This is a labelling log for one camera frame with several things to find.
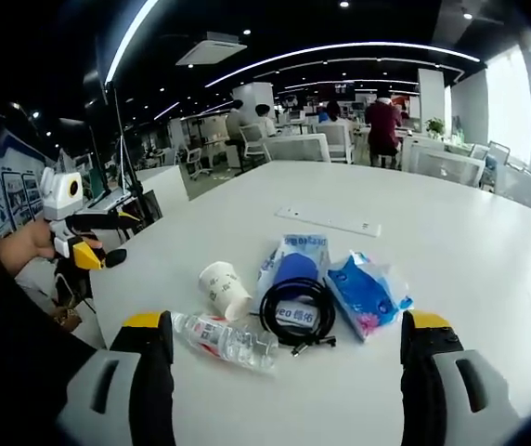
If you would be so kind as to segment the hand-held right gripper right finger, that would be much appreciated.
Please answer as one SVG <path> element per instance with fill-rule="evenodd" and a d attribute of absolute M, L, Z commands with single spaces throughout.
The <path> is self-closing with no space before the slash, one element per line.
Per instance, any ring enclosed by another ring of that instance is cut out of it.
<path fill-rule="evenodd" d="M 400 362 L 403 445 L 501 445 L 518 427 L 505 378 L 444 318 L 406 311 Z"/>

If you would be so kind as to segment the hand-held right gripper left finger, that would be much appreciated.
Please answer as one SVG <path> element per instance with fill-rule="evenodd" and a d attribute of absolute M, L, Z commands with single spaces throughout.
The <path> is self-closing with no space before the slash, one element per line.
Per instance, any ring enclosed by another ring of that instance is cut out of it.
<path fill-rule="evenodd" d="M 66 445 L 174 445 L 169 311 L 127 319 L 73 376 L 56 425 Z"/>

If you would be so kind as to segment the person's left hand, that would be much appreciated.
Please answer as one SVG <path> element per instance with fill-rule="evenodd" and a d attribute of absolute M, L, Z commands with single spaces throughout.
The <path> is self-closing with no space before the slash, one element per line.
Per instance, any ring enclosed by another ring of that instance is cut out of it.
<path fill-rule="evenodd" d="M 50 225 L 43 219 L 27 223 L 0 241 L 0 261 L 12 277 L 33 259 L 52 259 L 55 253 Z"/>

